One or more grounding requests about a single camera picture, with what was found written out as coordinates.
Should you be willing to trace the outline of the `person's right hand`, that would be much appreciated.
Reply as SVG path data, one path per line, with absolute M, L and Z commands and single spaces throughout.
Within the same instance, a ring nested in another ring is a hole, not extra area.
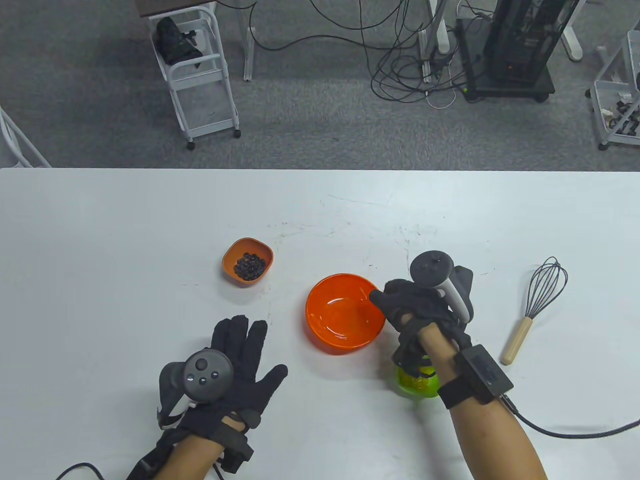
M 410 377 L 425 377 L 422 368 L 473 345 L 466 325 L 445 300 L 414 282 L 393 279 L 384 290 L 373 290 L 369 300 L 398 332 L 398 347 L 391 359 Z

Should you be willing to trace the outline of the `person's left hand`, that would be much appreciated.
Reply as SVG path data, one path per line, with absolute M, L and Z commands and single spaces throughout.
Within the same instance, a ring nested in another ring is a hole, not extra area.
M 237 473 L 253 455 L 247 432 L 256 429 L 275 391 L 288 375 L 276 365 L 261 380 L 258 368 L 268 324 L 249 322 L 244 315 L 224 318 L 215 325 L 210 347 L 226 355 L 233 366 L 230 388 L 217 400 L 186 411 L 176 433 L 166 441 L 171 452 L 157 480 L 203 480 L 215 464 Z

